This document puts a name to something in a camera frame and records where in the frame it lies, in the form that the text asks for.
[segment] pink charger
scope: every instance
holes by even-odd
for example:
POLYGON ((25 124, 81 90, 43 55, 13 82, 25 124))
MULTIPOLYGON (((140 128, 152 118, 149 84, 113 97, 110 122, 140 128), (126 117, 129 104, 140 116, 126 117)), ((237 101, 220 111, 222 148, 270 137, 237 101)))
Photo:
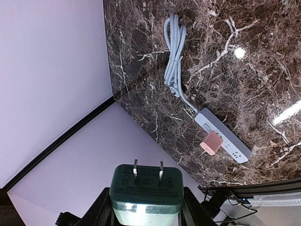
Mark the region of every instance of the pink charger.
POLYGON ((211 131, 207 137, 203 140, 200 146, 209 154, 215 155, 217 150, 221 147, 224 140, 217 135, 214 131, 211 131))

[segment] power strip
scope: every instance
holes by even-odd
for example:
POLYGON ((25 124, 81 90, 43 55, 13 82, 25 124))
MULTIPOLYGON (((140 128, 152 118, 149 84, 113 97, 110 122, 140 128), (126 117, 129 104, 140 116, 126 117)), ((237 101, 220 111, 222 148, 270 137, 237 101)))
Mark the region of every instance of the power strip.
POLYGON ((214 131, 222 139, 222 147, 238 163, 249 160, 251 150, 208 108, 198 112, 194 119, 207 133, 214 131))

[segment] marble tabletop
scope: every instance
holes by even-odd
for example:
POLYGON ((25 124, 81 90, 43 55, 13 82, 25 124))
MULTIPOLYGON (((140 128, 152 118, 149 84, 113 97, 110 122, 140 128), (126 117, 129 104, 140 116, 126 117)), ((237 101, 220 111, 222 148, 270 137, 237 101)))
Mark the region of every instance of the marble tabletop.
POLYGON ((299 0, 105 0, 118 103, 201 186, 240 186, 301 176, 299 0), (187 27, 182 88, 251 150, 236 163, 200 147, 195 113, 164 85, 171 13, 187 27))

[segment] metal prong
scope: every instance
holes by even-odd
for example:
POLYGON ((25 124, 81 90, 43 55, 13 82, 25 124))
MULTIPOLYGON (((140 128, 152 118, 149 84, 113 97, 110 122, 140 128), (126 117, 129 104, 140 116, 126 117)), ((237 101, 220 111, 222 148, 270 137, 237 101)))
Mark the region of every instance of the metal prong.
POLYGON ((160 161, 160 172, 159 172, 159 180, 162 180, 163 176, 163 161, 160 161))
POLYGON ((137 165, 138 165, 138 159, 135 159, 134 168, 133 168, 135 179, 137 178, 137 165))

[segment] white wall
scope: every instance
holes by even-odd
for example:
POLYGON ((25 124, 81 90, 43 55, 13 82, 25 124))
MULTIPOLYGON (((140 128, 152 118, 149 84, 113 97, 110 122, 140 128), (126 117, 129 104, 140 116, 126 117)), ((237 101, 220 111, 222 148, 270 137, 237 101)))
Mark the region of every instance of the white wall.
POLYGON ((102 0, 0 1, 0 188, 112 95, 102 0))
MULTIPOLYGON (((176 162, 118 105, 114 104, 63 143, 9 191, 28 226, 53 226, 60 212, 82 217, 111 184, 120 164, 178 167, 176 162)), ((184 185, 204 195, 182 168, 184 185)))

